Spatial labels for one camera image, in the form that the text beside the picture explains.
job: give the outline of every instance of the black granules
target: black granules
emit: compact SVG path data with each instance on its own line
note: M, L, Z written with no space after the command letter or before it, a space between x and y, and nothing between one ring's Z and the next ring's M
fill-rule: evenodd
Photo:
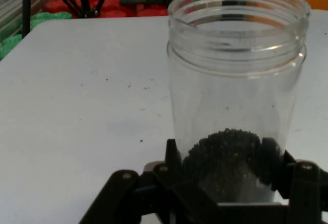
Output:
M203 138L182 162L182 173L217 202L271 201L280 168L280 148L272 138L225 129Z

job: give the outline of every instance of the green object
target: green object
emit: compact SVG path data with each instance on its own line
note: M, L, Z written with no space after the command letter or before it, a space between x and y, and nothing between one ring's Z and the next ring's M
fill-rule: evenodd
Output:
M22 41L22 35L17 34L15 36L6 38L2 41L0 47L0 60L2 60L12 49L14 49L19 42Z
M35 28L40 23L49 20L59 20L59 19L71 19L72 15L68 12L58 12L58 13L49 13L49 12L41 12L31 16L31 30Z

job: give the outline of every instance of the white tabletop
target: white tabletop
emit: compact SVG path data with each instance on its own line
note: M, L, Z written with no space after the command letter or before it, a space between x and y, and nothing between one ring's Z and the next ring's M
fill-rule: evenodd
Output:
M78 223L111 173L163 159L167 21L46 22L0 62L0 223ZM287 149L327 170L328 12L310 21Z

